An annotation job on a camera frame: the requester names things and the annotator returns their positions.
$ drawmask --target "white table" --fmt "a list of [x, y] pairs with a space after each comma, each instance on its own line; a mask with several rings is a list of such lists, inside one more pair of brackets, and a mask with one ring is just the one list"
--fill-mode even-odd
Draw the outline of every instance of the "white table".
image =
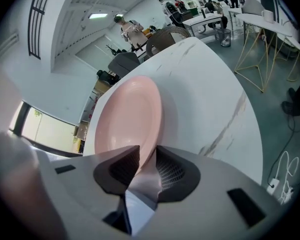
[[158, 145], [225, 161], [261, 184], [263, 150], [251, 103], [228, 66], [196, 37], [151, 57], [98, 100], [84, 156], [95, 153], [96, 128], [109, 97], [139, 75], [151, 78], [160, 91], [164, 123]]
[[[281, 34], [281, 35], [283, 35], [285, 37], [292, 37], [292, 32], [289, 29], [285, 28], [284, 26], [282, 26], [281, 24], [279, 24], [277, 22], [270, 23], [270, 22], [265, 21], [265, 19], [262, 16], [259, 16], [259, 15], [243, 13], [243, 14], [239, 14], [237, 16], [237, 18], [239, 20], [242, 20], [243, 22], [245, 22], [248, 25], [253, 25], [253, 26], [259, 27], [260, 31], [259, 31], [258, 35], [256, 36], [252, 47], [247, 52], [247, 54], [244, 56], [244, 58], [241, 60], [241, 57], [242, 57], [242, 55], [244, 53], [244, 50], [245, 50], [245, 47], [246, 47], [246, 44], [247, 44], [247, 40], [248, 40], [248, 37], [249, 37], [249, 30], [248, 30], [248, 34], [247, 34], [247, 36], [245, 38], [244, 46], [243, 46], [240, 58], [239, 58], [236, 66], [235, 66], [234, 73], [242, 76], [243, 78], [245, 78], [246, 80], [248, 80], [250, 83], [252, 83], [255, 87], [257, 87], [262, 93], [264, 93], [266, 91], [266, 88], [268, 86], [269, 80], [271, 78], [271, 74], [272, 74], [272, 71], [274, 69], [274, 65], [275, 65], [275, 61], [276, 61], [275, 59], [276, 59], [276, 56], [278, 54], [278, 51], [277, 51], [278, 36], [277, 36], [277, 34]], [[240, 66], [245, 61], [245, 59], [247, 58], [248, 54], [250, 53], [250, 51], [254, 47], [254, 45], [257, 43], [257, 40], [259, 39], [259, 35], [261, 33], [265, 33], [264, 29], [270, 30], [274, 34], [272, 35], [272, 38], [271, 38], [271, 41], [269, 42], [269, 45], [265, 46], [265, 53], [262, 56], [261, 60], [259, 61], [259, 63], [257, 65], [251, 65], [251, 66], [246, 66], [246, 67], [240, 68]], [[274, 37], [275, 37], [274, 57], [273, 57], [273, 62], [272, 62], [271, 70], [270, 70], [270, 72], [268, 74], [268, 57], [269, 57], [268, 50], [270, 48], [270, 45], [271, 45], [272, 40], [274, 39]], [[260, 68], [259, 68], [259, 64], [261, 63], [261, 61], [263, 60], [264, 57], [266, 57], [266, 71], [265, 71], [265, 78], [263, 79], [261, 71], [260, 71]], [[241, 73], [238, 72], [239, 70], [245, 70], [245, 69], [250, 69], [250, 68], [257, 68], [258, 69], [259, 76], [261, 78], [261, 87], [258, 86], [257, 84], [255, 84], [254, 82], [252, 82], [250, 79], [248, 79], [247, 77], [245, 77], [244, 75], [242, 75]]]
[[280, 52], [281, 48], [283, 47], [283, 45], [284, 45], [286, 42], [287, 42], [287, 44], [288, 44], [289, 46], [295, 47], [295, 48], [297, 49], [297, 52], [298, 52], [298, 55], [297, 55], [297, 57], [296, 57], [296, 59], [295, 59], [295, 62], [294, 62], [294, 65], [293, 65], [293, 67], [292, 67], [292, 69], [291, 69], [291, 71], [290, 71], [290, 73], [289, 73], [289, 75], [288, 75], [288, 77], [287, 77], [287, 80], [288, 80], [288, 81], [290, 81], [290, 82], [295, 82], [295, 81], [297, 81], [297, 78], [291, 79], [290, 76], [291, 76], [292, 72], [295, 70], [296, 64], [297, 64], [298, 59], [299, 59], [299, 57], [300, 57], [300, 43], [298, 43], [298, 41], [297, 41], [293, 36], [285, 36], [285, 37], [283, 38], [283, 40], [282, 40], [282, 44], [281, 44], [281, 46], [280, 46], [280, 48], [279, 48], [279, 50], [278, 50], [278, 52], [277, 52], [277, 56], [276, 56], [275, 59], [281, 59], [281, 60], [284, 60], [284, 61], [287, 61], [287, 60], [289, 59], [290, 51], [291, 51], [291, 50], [289, 50], [289, 53], [288, 53], [288, 55], [287, 55], [287, 58], [278, 57], [278, 53]]
[[230, 8], [230, 9], [228, 9], [228, 12], [229, 12], [229, 16], [230, 16], [232, 35], [234, 35], [234, 24], [232, 21], [231, 14], [233, 14], [233, 15], [242, 14], [242, 9], [241, 8]]
[[215, 23], [215, 22], [220, 22], [221, 24], [221, 29], [224, 29], [224, 26], [222, 24], [221, 18], [222, 15], [221, 14], [214, 14], [214, 13], [206, 13], [204, 18], [202, 15], [199, 15], [197, 17], [194, 18], [190, 18], [188, 20], [183, 21], [183, 25], [185, 26], [185, 28], [193, 34], [193, 36], [195, 36], [195, 32], [193, 29], [193, 26], [197, 25], [197, 24], [201, 24], [201, 25], [207, 25], [209, 23]]

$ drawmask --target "trash can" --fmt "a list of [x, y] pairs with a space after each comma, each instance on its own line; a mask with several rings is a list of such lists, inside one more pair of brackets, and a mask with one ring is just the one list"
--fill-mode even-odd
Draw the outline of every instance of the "trash can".
[[221, 29], [216, 30], [218, 33], [218, 39], [220, 41], [220, 45], [222, 47], [230, 47], [231, 46], [231, 30], [224, 29], [223, 31]]

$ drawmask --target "power strip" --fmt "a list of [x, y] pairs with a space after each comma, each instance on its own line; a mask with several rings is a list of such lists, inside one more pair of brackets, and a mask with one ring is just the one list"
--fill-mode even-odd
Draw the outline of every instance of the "power strip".
[[279, 185], [279, 180], [276, 178], [272, 178], [271, 182], [270, 182], [270, 186], [268, 186], [266, 188], [266, 191], [272, 196], [274, 194], [274, 192], [276, 191], [278, 185]]

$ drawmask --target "window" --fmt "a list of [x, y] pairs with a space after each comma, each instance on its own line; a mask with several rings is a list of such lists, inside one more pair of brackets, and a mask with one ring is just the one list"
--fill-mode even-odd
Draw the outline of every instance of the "window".
[[31, 107], [22, 129], [22, 136], [47, 147], [78, 153], [75, 126], [55, 119]]
[[9, 129], [10, 129], [10, 130], [14, 130], [14, 129], [15, 129], [17, 117], [18, 117], [18, 115], [19, 115], [19, 112], [20, 112], [20, 110], [21, 110], [21, 106], [23, 105], [23, 103], [24, 103], [23, 101], [20, 102], [18, 108], [16, 109], [16, 111], [15, 111], [15, 113], [14, 113], [14, 115], [13, 115], [13, 118], [12, 118], [11, 123], [10, 123], [10, 125], [9, 125]]
[[33, 147], [62, 157], [80, 157], [84, 141], [76, 138], [76, 126], [49, 116], [26, 102], [14, 113], [7, 134], [26, 138]]

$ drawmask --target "plate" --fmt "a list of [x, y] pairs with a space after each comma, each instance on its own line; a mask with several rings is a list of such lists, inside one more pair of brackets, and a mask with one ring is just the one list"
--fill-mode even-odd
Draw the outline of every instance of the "plate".
[[105, 104], [95, 132], [95, 153], [140, 146], [139, 170], [157, 146], [162, 103], [156, 84], [143, 75], [121, 84]]

